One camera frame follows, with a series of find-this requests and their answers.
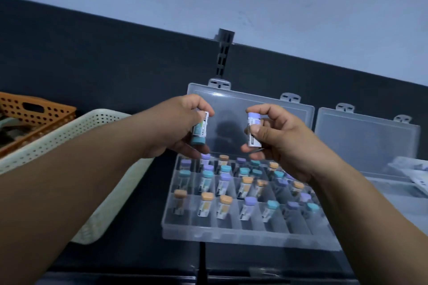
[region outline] orange plastic basket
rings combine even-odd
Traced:
[[[19,140],[0,148],[0,158],[57,129],[76,118],[76,107],[46,99],[0,92],[3,115],[16,117],[30,126],[39,126]]]

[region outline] teal cap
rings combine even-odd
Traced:
[[[209,170],[204,170],[202,172],[202,174],[204,175],[204,178],[213,178],[214,177],[214,173],[212,171],[209,171]]]
[[[190,170],[180,170],[180,177],[190,177]]]
[[[267,201],[267,207],[270,210],[276,210],[280,206],[280,204],[277,201]]]
[[[276,178],[282,178],[282,177],[284,177],[284,173],[282,171],[275,171],[274,174],[275,174]]]
[[[222,165],[220,168],[220,171],[222,173],[229,173],[231,170],[232,170],[232,167],[228,165]]]
[[[252,173],[255,174],[255,175],[260,175],[260,176],[262,174],[261,170],[258,170],[258,169],[253,169]]]
[[[245,167],[239,168],[239,174],[248,176],[248,174],[249,174],[249,168],[245,168]]]
[[[201,136],[194,136],[192,137],[190,144],[194,144],[194,145],[205,144],[205,138]]]
[[[317,212],[320,209],[320,207],[314,203],[306,203],[306,207],[311,212]]]

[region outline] plastic box lid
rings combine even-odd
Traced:
[[[420,126],[320,108],[315,134],[362,173],[396,175],[388,163],[398,156],[416,157]]]
[[[256,104],[277,104],[302,119],[312,128],[315,108],[310,105],[273,99],[238,91],[229,90],[230,82],[223,79],[210,79],[208,86],[190,83],[187,94],[197,94],[205,99],[214,109],[215,115],[210,117],[207,125],[206,144],[212,152],[242,156],[242,144],[248,142],[244,134],[247,126],[245,110]]]

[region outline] hand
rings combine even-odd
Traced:
[[[212,107],[201,96],[192,94],[168,99],[125,120],[128,120],[127,128],[141,136],[143,158],[159,156],[169,148],[198,159],[200,153],[210,152],[206,145],[189,145],[191,129],[205,117],[204,111],[209,112],[210,116],[214,115]]]
[[[295,115],[279,105],[263,104],[247,108],[247,113],[268,115],[261,125],[251,125],[251,134],[264,150],[250,154],[253,160],[275,160],[296,179],[309,182],[311,178],[329,174],[333,166],[343,162]],[[254,148],[244,144],[242,152]]]

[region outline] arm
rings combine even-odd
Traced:
[[[409,222],[358,171],[321,142],[304,123],[277,105],[247,112],[267,114],[251,133],[274,159],[309,183],[359,280],[364,284],[426,284],[428,237]],[[246,145],[244,152],[251,151]]]
[[[199,158],[182,140],[202,120],[195,108],[214,114],[197,95],[175,97],[0,175],[0,283],[34,283],[138,159],[166,147]]]

